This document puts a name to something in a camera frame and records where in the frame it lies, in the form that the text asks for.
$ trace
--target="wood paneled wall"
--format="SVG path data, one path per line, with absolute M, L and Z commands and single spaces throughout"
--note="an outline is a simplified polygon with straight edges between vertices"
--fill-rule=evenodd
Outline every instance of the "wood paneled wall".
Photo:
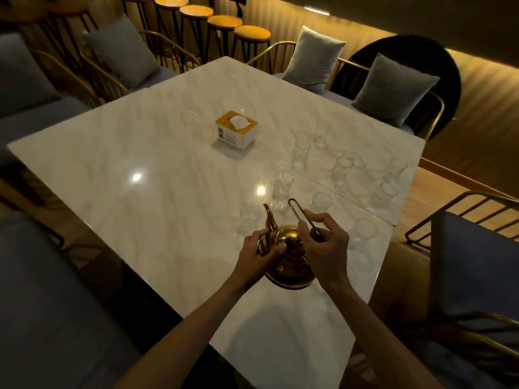
M 101 26 L 122 12 L 120 0 L 84 1 Z M 216 13 L 236 14 L 234 3 L 216 1 Z M 191 2 L 208 5 L 208 0 Z M 345 40 L 343 58 L 349 58 L 379 38 L 393 35 L 345 19 L 309 12 L 280 0 L 248 0 L 243 11 L 245 24 L 259 25 L 272 32 L 271 43 L 295 41 L 302 25 Z M 130 17 L 140 27 L 136 9 L 130 9 Z M 455 119 L 427 143 L 424 157 L 499 191 L 519 196 L 516 170 L 519 164 L 519 70 L 458 51 L 450 52 L 463 82 L 461 102 Z

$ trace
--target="teapot handle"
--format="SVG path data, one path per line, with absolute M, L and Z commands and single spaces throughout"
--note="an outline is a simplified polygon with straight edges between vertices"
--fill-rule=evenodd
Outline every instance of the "teapot handle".
M 300 217 L 299 215 L 297 215 L 297 213 L 296 213 L 294 207 L 292 207 L 292 203 L 291 203 L 291 202 L 294 202 L 294 203 L 297 205 L 297 207 L 299 208 L 299 210 L 301 210 L 302 215 L 305 216 L 305 218 L 306 218 L 306 220 L 307 220 L 308 222 L 310 222 L 310 225 L 312 226 L 312 229 L 314 230 L 315 234 L 316 234 L 317 237 L 318 237 L 318 240 L 316 240 L 316 242 L 322 242 L 322 241 L 324 241 L 324 237 L 321 235 L 321 233 L 319 232 L 319 230 L 317 229 L 317 227 L 314 225 L 314 223 L 308 219 L 308 217 L 306 216 L 304 210 L 301 208 L 301 206 L 299 205 L 299 203 L 298 203 L 294 198 L 290 198 L 290 199 L 289 199 L 289 206 L 290 206 L 290 209 L 292 209 L 292 211 L 294 212 L 294 214 L 295 214 L 295 216 L 297 217 L 297 219 L 298 219 L 299 221 L 301 221 L 301 217 Z

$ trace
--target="marble table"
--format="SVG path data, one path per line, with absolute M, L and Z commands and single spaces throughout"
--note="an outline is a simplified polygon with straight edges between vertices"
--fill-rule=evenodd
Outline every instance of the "marble table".
M 232 58 L 219 58 L 151 90 L 211 123 L 229 110 L 253 118 L 261 128 L 254 147 L 288 165 L 295 140 L 324 135 L 328 150 L 310 149 L 305 174 L 392 225 L 398 223 L 423 139 Z M 365 169 L 352 169 L 345 188 L 335 189 L 330 169 L 338 156 L 352 151 L 363 159 Z M 399 194 L 391 205 L 374 207 L 371 196 L 382 182 L 381 170 L 393 157 L 408 165 L 397 182 Z
M 186 316 L 230 275 L 241 248 L 240 207 L 270 201 L 277 172 L 262 150 L 215 139 L 205 118 L 142 90 L 12 143 L 9 148 L 137 274 Z M 291 196 L 331 196 L 345 229 L 378 234 L 350 251 L 348 275 L 368 301 L 392 226 L 305 175 Z M 295 223 L 290 211 L 279 224 Z M 265 214 L 258 228 L 263 228 Z M 354 336 L 315 281 L 292 291 L 263 278 L 232 309 L 211 345 L 254 386 L 337 387 Z

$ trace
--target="right hand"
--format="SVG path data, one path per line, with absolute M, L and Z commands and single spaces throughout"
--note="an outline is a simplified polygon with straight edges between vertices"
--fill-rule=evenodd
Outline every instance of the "right hand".
M 297 224 L 308 263 L 319 283 L 327 293 L 344 287 L 351 288 L 346 268 L 350 236 L 328 213 L 316 214 L 305 209 L 305 215 L 310 221 L 324 223 L 329 229 L 319 228 L 324 237 L 324 241 L 319 243 L 310 235 L 306 222 Z

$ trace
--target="hand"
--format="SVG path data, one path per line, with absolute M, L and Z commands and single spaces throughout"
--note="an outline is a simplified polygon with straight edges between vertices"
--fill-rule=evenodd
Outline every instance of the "hand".
M 264 257 L 257 255 L 258 241 L 268 232 L 269 229 L 254 231 L 252 235 L 247 236 L 243 241 L 243 247 L 238 256 L 236 267 L 229 277 L 229 281 L 243 292 L 256 284 L 267 272 L 274 259 L 283 254 L 287 249 L 287 245 L 281 243 Z
M 319 243 L 310 235 L 306 222 L 297 224 L 308 263 L 319 283 L 328 294 L 344 287 L 351 288 L 346 269 L 350 236 L 328 213 L 315 214 L 305 210 L 305 215 L 312 222 L 324 223 L 329 229 L 319 228 L 319 233 L 324 237 L 324 241 Z

